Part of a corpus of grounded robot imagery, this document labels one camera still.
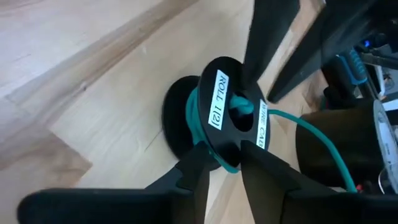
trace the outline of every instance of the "black tripod leg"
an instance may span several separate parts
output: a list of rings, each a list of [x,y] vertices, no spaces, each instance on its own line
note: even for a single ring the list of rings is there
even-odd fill
[[[165,186],[169,186],[178,193],[172,203],[173,223],[205,222],[212,163],[208,146],[199,142],[173,169],[146,188],[165,191]]]
[[[298,0],[255,0],[244,57],[242,88],[257,83],[299,13]]]

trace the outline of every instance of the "white label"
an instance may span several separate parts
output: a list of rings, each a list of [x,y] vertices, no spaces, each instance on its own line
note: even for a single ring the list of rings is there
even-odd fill
[[[383,146],[381,152],[384,158],[384,165],[387,169],[387,174],[392,188],[398,193],[398,146],[395,136],[391,134],[389,124],[386,122],[386,117],[382,114],[378,114],[380,137]]]
[[[227,75],[225,75],[222,71],[217,70],[216,83],[214,85],[213,98],[211,100],[208,124],[219,130],[221,130],[223,126],[228,80],[229,77]]]
[[[257,128],[256,144],[262,149],[266,146],[267,136],[267,109],[268,106],[263,100],[260,100],[259,126]]]

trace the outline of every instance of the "spool holder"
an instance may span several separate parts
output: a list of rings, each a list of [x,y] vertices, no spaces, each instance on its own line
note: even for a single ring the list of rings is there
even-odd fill
[[[220,84],[222,86],[217,86],[216,78],[219,71],[228,76],[228,81],[225,84]],[[162,124],[166,141],[179,159],[194,147],[190,130],[185,121],[185,106],[189,94],[198,87],[197,103],[200,122],[210,146],[214,149],[215,154],[230,166],[240,168],[241,142],[247,140],[253,144],[257,143],[257,128],[261,121],[260,102],[265,102],[264,95],[257,83],[250,89],[240,88],[242,76],[243,64],[241,62],[230,57],[218,57],[206,66],[201,77],[183,77],[170,87],[164,100]],[[215,128],[209,122],[213,109],[211,107],[213,94],[217,92],[221,94],[219,99],[224,101],[220,129]],[[243,118],[234,117],[234,111],[228,109],[229,101],[234,93],[243,95],[253,103],[253,114],[245,115]],[[267,114],[266,130],[269,128],[269,115]],[[270,132],[266,131],[265,134],[258,137],[264,138],[265,145],[263,147],[268,150]],[[220,166],[215,159],[211,159],[209,163],[212,170]]]

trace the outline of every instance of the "cable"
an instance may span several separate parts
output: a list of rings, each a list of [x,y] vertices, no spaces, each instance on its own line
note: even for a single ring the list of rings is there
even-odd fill
[[[200,118],[199,118],[199,110],[198,110],[198,90],[195,88],[187,100],[187,105],[185,107],[185,119],[187,121],[187,125],[192,134],[193,144],[196,145],[200,141],[204,141],[207,146],[209,153],[220,163],[222,167],[224,167],[230,173],[237,173],[239,170],[231,165],[229,165],[223,158],[221,158],[214,149],[210,146],[206,138],[206,134],[201,126]],[[240,115],[250,114],[254,111],[254,105],[241,96],[233,95],[231,100],[229,101],[229,109],[237,109]],[[346,184],[347,191],[349,192],[357,192],[353,179],[349,174],[348,168],[341,158],[339,152],[337,151],[335,145],[332,143],[330,139],[328,139],[321,131],[319,131],[316,127],[311,125],[310,123],[304,121],[301,118],[293,116],[283,111],[279,110],[268,110],[269,115],[278,115],[283,118],[289,119],[293,122],[296,122],[298,125],[303,128],[309,130],[313,133],[317,138],[319,138],[329,149],[332,158],[336,161],[337,167],[343,176],[344,182]]]

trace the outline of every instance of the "black spool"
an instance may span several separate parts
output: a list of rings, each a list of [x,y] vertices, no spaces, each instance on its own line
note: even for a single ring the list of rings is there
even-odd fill
[[[221,130],[208,124],[218,71],[229,77],[224,99]],[[242,75],[243,64],[241,62],[230,57],[218,57],[206,66],[201,77],[183,77],[170,87],[164,100],[162,124],[166,141],[177,158],[181,159],[186,152],[193,148],[191,132],[185,120],[185,107],[190,93],[195,87],[198,87],[197,102],[200,122],[210,146],[226,163],[232,167],[239,168],[241,141],[248,140],[254,144],[256,143],[260,100],[265,102],[258,84],[247,90],[240,89]],[[233,111],[228,109],[233,93],[243,95],[253,103],[253,114],[246,115],[239,120],[234,118]],[[252,125],[248,128],[247,123],[250,121],[252,121]],[[269,116],[267,114],[265,150],[268,150],[269,146],[269,128]],[[212,159],[209,163],[212,170],[220,166],[215,159]]]
[[[368,180],[377,183],[377,177],[385,166],[382,151],[396,153],[394,147],[388,149],[383,143],[382,137],[385,136],[381,136],[379,130],[381,121],[389,127],[391,138],[395,137],[377,100],[347,110],[305,114],[302,119],[318,128],[335,144],[355,184]],[[301,126],[297,126],[296,130],[296,150],[302,174],[327,186],[345,186],[329,150]]]

